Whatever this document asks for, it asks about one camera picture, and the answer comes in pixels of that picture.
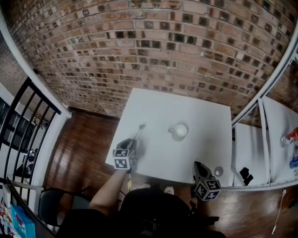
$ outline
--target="shoe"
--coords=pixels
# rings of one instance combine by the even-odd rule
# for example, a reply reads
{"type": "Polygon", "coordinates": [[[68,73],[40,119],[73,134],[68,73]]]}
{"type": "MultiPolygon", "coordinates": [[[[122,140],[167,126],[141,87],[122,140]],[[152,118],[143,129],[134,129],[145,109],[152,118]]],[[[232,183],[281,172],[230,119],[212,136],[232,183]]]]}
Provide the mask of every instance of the shoe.
{"type": "Polygon", "coordinates": [[[164,193],[174,195],[174,188],[172,186],[168,186],[168,187],[165,188],[164,193]]]}

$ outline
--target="white mug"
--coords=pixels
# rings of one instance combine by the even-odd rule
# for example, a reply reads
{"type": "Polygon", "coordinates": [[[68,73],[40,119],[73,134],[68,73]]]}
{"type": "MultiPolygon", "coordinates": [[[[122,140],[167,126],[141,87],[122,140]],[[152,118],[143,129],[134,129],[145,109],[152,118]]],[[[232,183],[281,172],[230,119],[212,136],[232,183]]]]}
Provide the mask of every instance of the white mug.
{"type": "Polygon", "coordinates": [[[188,128],[186,125],[179,123],[174,127],[170,127],[168,129],[168,132],[170,132],[172,134],[172,138],[174,141],[182,141],[188,132],[188,128]]]}

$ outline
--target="blue bottle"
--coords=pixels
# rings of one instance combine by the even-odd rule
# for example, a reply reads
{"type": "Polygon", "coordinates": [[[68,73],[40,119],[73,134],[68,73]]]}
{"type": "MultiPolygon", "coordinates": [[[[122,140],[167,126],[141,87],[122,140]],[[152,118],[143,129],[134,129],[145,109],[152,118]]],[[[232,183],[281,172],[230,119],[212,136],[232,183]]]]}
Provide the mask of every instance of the blue bottle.
{"type": "Polygon", "coordinates": [[[290,168],[295,169],[298,167],[298,156],[295,156],[290,159],[290,168]]]}

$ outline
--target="white table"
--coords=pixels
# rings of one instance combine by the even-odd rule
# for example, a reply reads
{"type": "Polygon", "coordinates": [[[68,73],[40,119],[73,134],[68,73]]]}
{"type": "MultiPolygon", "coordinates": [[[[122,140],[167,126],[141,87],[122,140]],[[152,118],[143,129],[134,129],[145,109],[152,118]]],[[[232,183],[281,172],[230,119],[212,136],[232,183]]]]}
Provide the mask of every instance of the white table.
{"type": "Polygon", "coordinates": [[[297,155],[294,143],[281,147],[279,140],[298,127],[298,114],[290,108],[268,98],[263,98],[270,136],[270,169],[271,182],[293,179],[294,172],[290,169],[290,159],[297,155]]]}
{"type": "Polygon", "coordinates": [[[140,124],[136,172],[146,176],[191,184],[193,162],[208,166],[221,186],[230,178],[232,128],[230,107],[184,96],[134,88],[129,96],[114,135],[106,163],[114,165],[112,151],[124,139],[133,138],[140,124]],[[185,139],[176,142],[168,128],[187,125],[185,139]]]}
{"type": "MultiPolygon", "coordinates": [[[[235,126],[235,168],[239,173],[244,167],[249,169],[253,180],[249,185],[260,185],[266,183],[266,167],[264,158],[264,147],[262,129],[254,126],[237,123],[235,126]]],[[[233,186],[242,186],[238,178],[234,178],[233,186]]]]}

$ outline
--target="white cable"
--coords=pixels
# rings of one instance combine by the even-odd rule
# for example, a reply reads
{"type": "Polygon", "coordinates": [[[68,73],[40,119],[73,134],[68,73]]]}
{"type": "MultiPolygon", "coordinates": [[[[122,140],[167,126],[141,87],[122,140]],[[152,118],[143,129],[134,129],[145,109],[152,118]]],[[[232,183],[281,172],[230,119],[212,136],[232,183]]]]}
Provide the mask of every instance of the white cable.
{"type": "MultiPolygon", "coordinates": [[[[281,205],[282,205],[282,203],[283,203],[283,198],[284,198],[284,196],[285,196],[285,193],[286,193],[286,189],[284,188],[284,189],[283,189],[283,195],[282,195],[282,197],[281,197],[281,201],[280,201],[280,208],[279,208],[279,211],[278,211],[278,217],[279,217],[279,214],[280,214],[281,205]]],[[[274,232],[275,232],[275,229],[276,229],[276,223],[278,222],[278,217],[276,218],[276,221],[275,221],[275,224],[274,224],[274,227],[273,227],[273,230],[272,230],[272,235],[273,235],[274,232]]]]}

